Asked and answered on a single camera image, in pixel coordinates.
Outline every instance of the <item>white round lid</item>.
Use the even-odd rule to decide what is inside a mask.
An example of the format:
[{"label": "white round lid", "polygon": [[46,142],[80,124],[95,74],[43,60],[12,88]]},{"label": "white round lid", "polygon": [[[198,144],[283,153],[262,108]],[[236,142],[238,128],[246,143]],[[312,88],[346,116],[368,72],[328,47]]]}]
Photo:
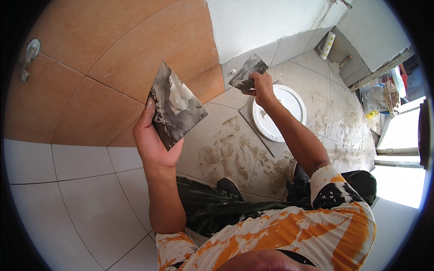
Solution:
[{"label": "white round lid", "polygon": [[[300,96],[284,85],[273,85],[273,91],[280,103],[303,125],[306,125],[306,107]],[[253,122],[259,132],[275,142],[285,142],[277,126],[265,110],[256,101],[252,105]]]}]

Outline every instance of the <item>shoe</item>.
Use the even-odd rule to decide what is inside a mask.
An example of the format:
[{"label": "shoe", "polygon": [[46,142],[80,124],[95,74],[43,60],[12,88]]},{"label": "shoe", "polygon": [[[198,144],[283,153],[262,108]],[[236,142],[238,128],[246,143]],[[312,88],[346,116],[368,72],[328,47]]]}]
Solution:
[{"label": "shoe", "polygon": [[223,177],[217,181],[217,189],[229,192],[231,194],[243,197],[238,190],[237,185],[233,182],[233,180]]}]

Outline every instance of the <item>hand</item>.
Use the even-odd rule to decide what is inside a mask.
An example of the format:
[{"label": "hand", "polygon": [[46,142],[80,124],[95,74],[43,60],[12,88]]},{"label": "hand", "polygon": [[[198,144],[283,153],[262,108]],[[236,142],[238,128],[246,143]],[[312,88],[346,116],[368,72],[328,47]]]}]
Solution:
[{"label": "hand", "polygon": [[270,102],[277,101],[273,92],[273,79],[268,73],[260,74],[252,72],[250,77],[255,80],[255,90],[249,91],[247,94],[255,96],[256,103],[264,108]]},{"label": "hand", "polygon": [[179,140],[170,151],[167,151],[152,125],[154,114],[155,103],[152,98],[149,98],[145,109],[133,128],[134,141],[143,162],[143,167],[145,169],[154,166],[174,167],[181,154],[184,138]]}]

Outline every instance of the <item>patterned shirt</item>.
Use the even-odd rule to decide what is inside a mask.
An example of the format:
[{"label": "patterned shirt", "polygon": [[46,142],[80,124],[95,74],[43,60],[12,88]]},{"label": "patterned shirt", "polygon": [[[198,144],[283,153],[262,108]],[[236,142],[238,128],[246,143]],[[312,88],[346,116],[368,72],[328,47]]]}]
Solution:
[{"label": "patterned shirt", "polygon": [[358,270],[375,239],[371,208],[333,166],[316,170],[310,189],[315,210],[262,211],[226,226],[200,248],[184,232],[157,234],[160,271],[216,270],[234,256],[261,249],[295,252],[323,270]]}]

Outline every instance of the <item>left hand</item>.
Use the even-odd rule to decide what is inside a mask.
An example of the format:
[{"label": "left hand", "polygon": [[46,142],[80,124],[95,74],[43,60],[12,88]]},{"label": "left hand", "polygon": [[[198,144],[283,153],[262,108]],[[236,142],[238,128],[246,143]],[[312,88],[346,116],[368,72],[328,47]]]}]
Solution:
[{"label": "left hand", "polygon": [[184,138],[179,140],[170,151],[167,151],[152,125],[154,114],[155,103],[152,98],[149,98],[145,109],[133,129],[134,141],[142,159],[143,167],[174,167],[181,154]]}]

